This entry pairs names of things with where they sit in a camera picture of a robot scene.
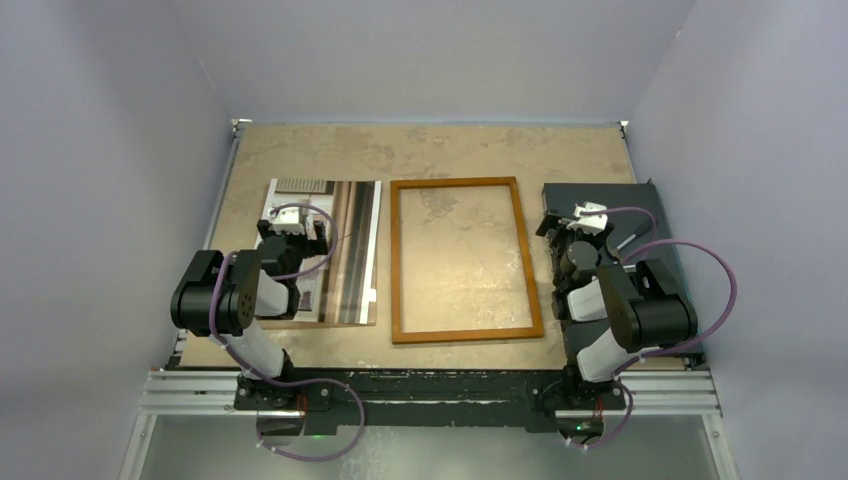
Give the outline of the aluminium rail frame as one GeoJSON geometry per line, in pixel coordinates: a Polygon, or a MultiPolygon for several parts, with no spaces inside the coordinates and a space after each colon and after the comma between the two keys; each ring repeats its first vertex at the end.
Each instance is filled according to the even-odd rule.
{"type": "MultiPolygon", "coordinates": [[[[630,184],[616,124],[297,125],[243,122],[217,221],[215,248],[247,247],[272,179],[514,177],[525,226],[542,217],[547,182],[630,184]]],[[[529,308],[505,188],[406,193],[403,287],[410,324],[455,314],[462,327],[524,324],[529,308]]],[[[565,362],[550,313],[535,340],[394,345],[390,333],[390,207],[380,210],[377,317],[370,326],[286,327],[272,337],[309,367],[552,369],[565,362]]],[[[556,434],[517,428],[372,427],[344,457],[295,461],[257,445],[255,413],[233,406],[236,372],[222,350],[189,337],[176,370],[153,372],[142,411],[155,416],[127,459],[144,479],[735,479],[711,378],[658,360],[628,373],[636,409],[605,446],[582,452],[556,434]]]]}

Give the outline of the small hammer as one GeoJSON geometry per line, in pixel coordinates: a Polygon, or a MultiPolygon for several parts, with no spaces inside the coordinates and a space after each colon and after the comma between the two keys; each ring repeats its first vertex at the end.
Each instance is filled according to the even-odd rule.
{"type": "Polygon", "coordinates": [[[637,238],[639,238],[641,235],[642,235],[642,234],[640,234],[640,233],[633,233],[633,234],[631,234],[631,235],[630,235],[630,236],[628,236],[626,239],[624,239],[621,243],[619,243],[619,244],[616,246],[616,249],[617,249],[617,250],[619,250],[619,251],[623,250],[626,246],[628,246],[628,245],[629,245],[630,243],[632,243],[634,240],[636,240],[637,238]]]}

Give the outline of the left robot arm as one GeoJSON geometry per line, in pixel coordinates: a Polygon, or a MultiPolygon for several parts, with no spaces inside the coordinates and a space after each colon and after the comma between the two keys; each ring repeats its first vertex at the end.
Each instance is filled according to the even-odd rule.
{"type": "Polygon", "coordinates": [[[300,233],[277,231],[267,220],[257,228],[261,241],[253,249],[194,254],[172,294],[170,316],[177,328],[236,354],[239,396],[259,394],[272,408],[284,409],[298,395],[294,366],[259,321],[294,318],[301,294],[292,275],[306,259],[327,254],[330,245],[323,220],[307,220],[300,233]]]}

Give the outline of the wooden picture frame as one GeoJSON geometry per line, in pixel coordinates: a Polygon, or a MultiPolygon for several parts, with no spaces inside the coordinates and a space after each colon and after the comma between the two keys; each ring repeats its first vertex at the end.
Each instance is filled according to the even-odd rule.
{"type": "Polygon", "coordinates": [[[452,342],[525,340],[538,339],[545,335],[545,326],[538,298],[538,289],[532,264],[532,256],[524,220],[521,196],[517,179],[514,176],[393,180],[390,182],[389,197],[391,225],[391,339],[393,344],[419,345],[452,342]],[[402,318],[400,192],[403,190],[482,187],[506,187],[509,189],[532,324],[529,327],[506,329],[406,332],[403,328],[402,318]]]}

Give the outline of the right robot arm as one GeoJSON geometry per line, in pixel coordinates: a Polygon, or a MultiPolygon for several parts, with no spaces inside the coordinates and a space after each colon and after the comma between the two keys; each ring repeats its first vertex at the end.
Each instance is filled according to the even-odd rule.
{"type": "Polygon", "coordinates": [[[589,204],[571,218],[548,213],[536,231],[548,241],[551,307],[566,343],[561,392],[576,407],[612,390],[626,362],[682,344],[698,331],[694,308],[662,260],[627,265],[609,246],[614,226],[606,213],[589,204]]]}

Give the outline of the black mat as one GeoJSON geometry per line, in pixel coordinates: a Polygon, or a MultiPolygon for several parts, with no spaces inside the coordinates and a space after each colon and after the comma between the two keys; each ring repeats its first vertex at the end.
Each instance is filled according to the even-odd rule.
{"type": "MultiPolygon", "coordinates": [[[[571,218],[578,204],[593,202],[605,205],[608,220],[614,226],[608,238],[609,246],[616,248],[631,234],[642,234],[623,250],[617,250],[621,260],[627,265],[640,260],[662,260],[690,302],[685,292],[685,283],[676,254],[664,247],[654,247],[650,250],[644,248],[653,240],[668,239],[671,236],[665,212],[654,185],[546,183],[542,187],[541,198],[543,216],[546,212],[556,211],[566,218],[571,218]]],[[[662,350],[667,356],[701,357],[700,349],[691,346],[689,342],[690,340],[662,350]]]]}

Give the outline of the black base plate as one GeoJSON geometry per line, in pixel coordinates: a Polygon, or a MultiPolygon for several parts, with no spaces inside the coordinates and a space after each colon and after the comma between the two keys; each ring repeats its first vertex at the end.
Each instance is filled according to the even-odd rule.
{"type": "Polygon", "coordinates": [[[234,408],[290,417],[291,434],[340,427],[508,427],[529,433],[599,431],[627,406],[622,387],[588,383],[573,367],[542,370],[298,367],[279,387],[238,376],[234,408]]]}

